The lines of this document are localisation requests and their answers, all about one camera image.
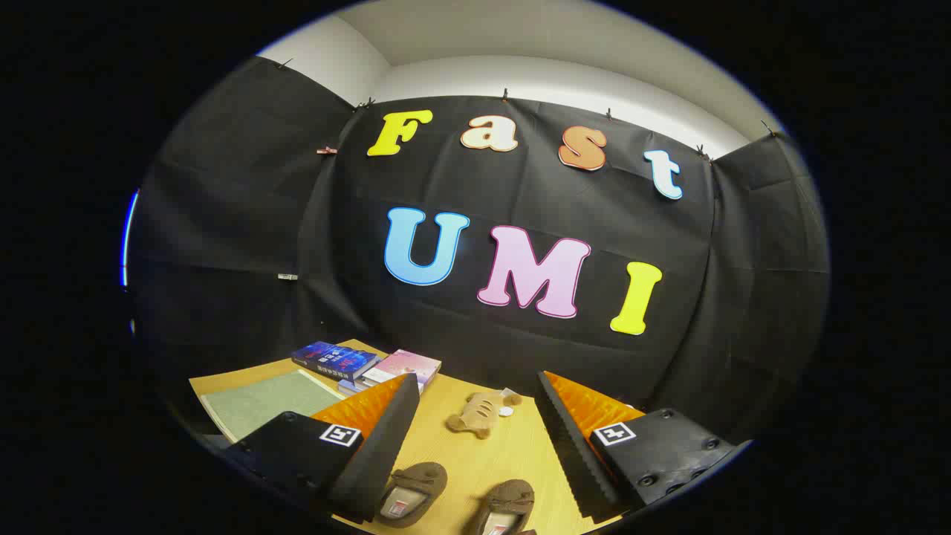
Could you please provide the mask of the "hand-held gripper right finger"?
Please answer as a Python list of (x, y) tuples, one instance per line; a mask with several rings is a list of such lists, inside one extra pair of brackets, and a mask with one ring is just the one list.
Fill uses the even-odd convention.
[(537, 378), (551, 444), (580, 513), (595, 522), (666, 507), (751, 445), (731, 443), (676, 409), (642, 412), (548, 370)]

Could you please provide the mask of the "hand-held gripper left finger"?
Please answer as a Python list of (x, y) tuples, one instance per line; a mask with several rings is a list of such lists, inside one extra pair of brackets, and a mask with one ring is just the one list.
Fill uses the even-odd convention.
[(283, 411), (223, 458), (309, 514), (370, 522), (418, 404), (417, 376), (400, 374), (314, 415)]

